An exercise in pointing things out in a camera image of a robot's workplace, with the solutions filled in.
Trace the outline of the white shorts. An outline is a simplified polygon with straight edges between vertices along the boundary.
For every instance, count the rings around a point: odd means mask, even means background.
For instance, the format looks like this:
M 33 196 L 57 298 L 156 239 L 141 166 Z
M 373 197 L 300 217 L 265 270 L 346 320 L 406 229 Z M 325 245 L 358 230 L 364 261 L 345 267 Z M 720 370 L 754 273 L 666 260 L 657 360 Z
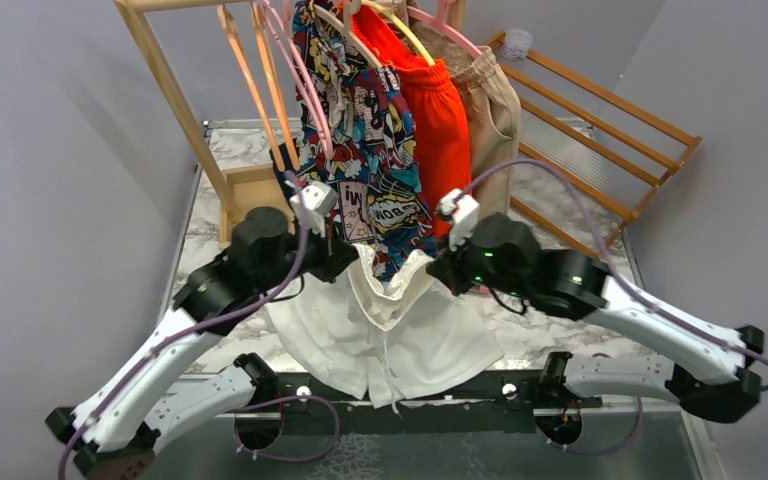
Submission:
M 285 351 L 325 385 L 373 407 L 439 394 L 503 356 L 485 320 L 426 271 L 415 250 L 387 282 L 371 247 L 333 282 L 306 275 L 295 298 L 265 310 Z

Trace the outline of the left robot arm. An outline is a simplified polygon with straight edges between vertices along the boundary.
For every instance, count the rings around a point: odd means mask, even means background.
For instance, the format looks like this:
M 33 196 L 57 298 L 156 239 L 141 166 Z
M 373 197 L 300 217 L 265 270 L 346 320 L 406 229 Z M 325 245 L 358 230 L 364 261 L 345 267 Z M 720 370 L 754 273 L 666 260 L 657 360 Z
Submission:
M 58 407 L 46 425 L 63 444 L 57 475 L 74 466 L 85 479 L 135 479 L 170 443 L 230 411 L 287 402 L 278 375 L 258 355 L 243 354 L 215 376 L 171 394 L 203 353 L 238 324 L 284 295 L 297 279 L 331 282 L 358 257 L 335 225 L 303 211 L 296 222 L 273 207 L 251 210 L 230 244 L 193 271 L 149 337 L 96 393 Z

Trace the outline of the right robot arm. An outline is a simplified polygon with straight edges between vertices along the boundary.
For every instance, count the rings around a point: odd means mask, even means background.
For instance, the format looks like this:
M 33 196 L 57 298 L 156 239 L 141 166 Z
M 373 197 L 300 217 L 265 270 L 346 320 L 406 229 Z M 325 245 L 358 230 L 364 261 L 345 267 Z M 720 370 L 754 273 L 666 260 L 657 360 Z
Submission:
M 502 214 L 481 220 L 428 273 L 453 295 L 484 286 L 529 309 L 619 333 L 651 349 L 640 358 L 554 352 L 537 380 L 539 398 L 560 407 L 601 395 L 654 398 L 698 418 L 733 424 L 757 406 L 761 377 L 750 366 L 762 330 L 720 327 L 665 304 L 609 266 L 574 249 L 544 249 L 530 228 Z

